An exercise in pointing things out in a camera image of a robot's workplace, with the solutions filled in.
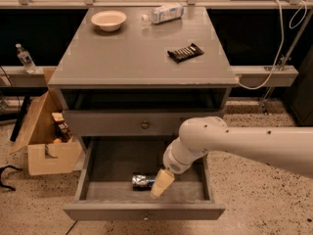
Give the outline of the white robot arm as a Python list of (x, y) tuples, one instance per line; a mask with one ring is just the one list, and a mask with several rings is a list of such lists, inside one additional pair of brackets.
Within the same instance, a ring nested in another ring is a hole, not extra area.
[(313, 176), (312, 127), (230, 127), (220, 117), (193, 117), (179, 127), (178, 137), (163, 154), (150, 196), (158, 198), (199, 158), (228, 152), (246, 159)]

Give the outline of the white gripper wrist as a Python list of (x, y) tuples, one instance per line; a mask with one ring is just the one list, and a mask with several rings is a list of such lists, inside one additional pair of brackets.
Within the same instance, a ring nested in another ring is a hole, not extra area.
[(175, 180), (174, 174), (184, 173), (197, 159), (207, 154), (207, 150), (192, 151), (179, 138), (175, 139), (163, 154), (162, 160), (166, 169), (161, 169), (157, 173), (150, 196), (153, 199), (158, 198), (173, 183)]

